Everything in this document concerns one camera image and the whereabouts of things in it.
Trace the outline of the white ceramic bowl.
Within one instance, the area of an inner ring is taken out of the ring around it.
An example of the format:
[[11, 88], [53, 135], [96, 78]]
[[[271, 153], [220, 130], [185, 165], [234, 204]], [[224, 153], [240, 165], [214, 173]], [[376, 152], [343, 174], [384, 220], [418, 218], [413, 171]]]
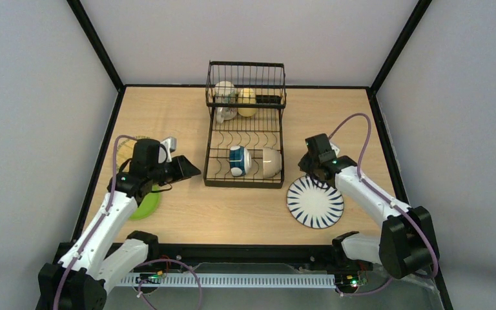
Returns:
[[262, 153], [263, 177], [273, 178], [282, 170], [282, 155], [269, 147], [264, 147]]

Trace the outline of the small blue rimmed bowl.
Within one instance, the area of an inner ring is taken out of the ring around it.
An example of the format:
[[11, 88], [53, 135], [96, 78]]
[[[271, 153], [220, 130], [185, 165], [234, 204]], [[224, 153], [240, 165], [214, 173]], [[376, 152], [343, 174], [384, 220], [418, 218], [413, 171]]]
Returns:
[[234, 145], [229, 149], [229, 167], [233, 177], [245, 176], [251, 169], [251, 154], [243, 146]]

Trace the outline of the beige patterned mug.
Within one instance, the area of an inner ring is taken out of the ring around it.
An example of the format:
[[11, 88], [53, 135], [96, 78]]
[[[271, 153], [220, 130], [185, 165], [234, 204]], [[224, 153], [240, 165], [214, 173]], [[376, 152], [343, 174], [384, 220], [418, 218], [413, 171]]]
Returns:
[[[220, 81], [214, 88], [214, 102], [232, 104], [236, 103], [237, 88], [230, 81]], [[216, 122], [221, 124], [224, 121], [231, 120], [237, 116], [235, 107], [217, 107]]]

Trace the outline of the yellow cup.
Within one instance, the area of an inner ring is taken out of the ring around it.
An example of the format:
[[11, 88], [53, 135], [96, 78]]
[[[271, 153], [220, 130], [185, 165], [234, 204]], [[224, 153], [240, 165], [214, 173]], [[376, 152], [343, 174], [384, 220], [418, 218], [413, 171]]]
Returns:
[[254, 107], [245, 107], [245, 105], [256, 104], [256, 91], [253, 88], [241, 88], [238, 91], [238, 96], [236, 102], [243, 105], [243, 107], [238, 108], [239, 115], [250, 118], [254, 116], [258, 109]]

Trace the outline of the black wire dish rack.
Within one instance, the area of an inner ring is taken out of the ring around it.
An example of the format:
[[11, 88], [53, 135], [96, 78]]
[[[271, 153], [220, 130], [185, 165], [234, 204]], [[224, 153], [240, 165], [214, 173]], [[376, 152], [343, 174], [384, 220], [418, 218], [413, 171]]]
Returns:
[[[210, 125], [205, 154], [203, 181], [208, 187], [237, 187], [279, 189], [284, 184], [281, 170], [273, 178], [263, 177], [262, 149], [269, 147], [283, 152], [282, 117], [286, 108], [287, 93], [285, 66], [282, 63], [252, 61], [210, 61], [205, 84], [205, 103], [209, 109]], [[230, 81], [237, 88], [256, 91], [258, 112], [245, 118], [239, 113], [231, 120], [216, 122], [217, 107], [243, 107], [236, 103], [214, 102], [214, 88], [220, 81]], [[251, 169], [241, 177], [233, 177], [229, 167], [229, 149], [234, 145], [245, 147], [251, 154]]]

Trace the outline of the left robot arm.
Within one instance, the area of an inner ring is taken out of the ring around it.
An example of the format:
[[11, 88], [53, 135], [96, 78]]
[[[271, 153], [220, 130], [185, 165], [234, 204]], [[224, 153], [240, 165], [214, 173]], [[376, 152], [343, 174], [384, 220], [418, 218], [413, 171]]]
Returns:
[[38, 274], [37, 309], [103, 309], [107, 296], [133, 269], [149, 264], [173, 264], [163, 258], [158, 237], [134, 231], [113, 253], [116, 236], [144, 199], [167, 191], [172, 183], [201, 173], [176, 150], [174, 137], [158, 141], [135, 139], [132, 156], [118, 165], [118, 142], [113, 146], [112, 177], [96, 215], [74, 245], [56, 263], [46, 263]]

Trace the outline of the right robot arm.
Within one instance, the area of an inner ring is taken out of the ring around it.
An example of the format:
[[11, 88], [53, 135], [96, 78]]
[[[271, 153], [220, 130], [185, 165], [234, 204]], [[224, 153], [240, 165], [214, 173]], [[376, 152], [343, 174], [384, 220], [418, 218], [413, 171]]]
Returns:
[[314, 189], [349, 196], [381, 226], [380, 236], [349, 232], [338, 237], [340, 253], [349, 260], [381, 265], [396, 279], [409, 274], [434, 278], [439, 249], [431, 214], [394, 198], [368, 178], [361, 165], [339, 156], [326, 134], [305, 140], [307, 152], [298, 166]]

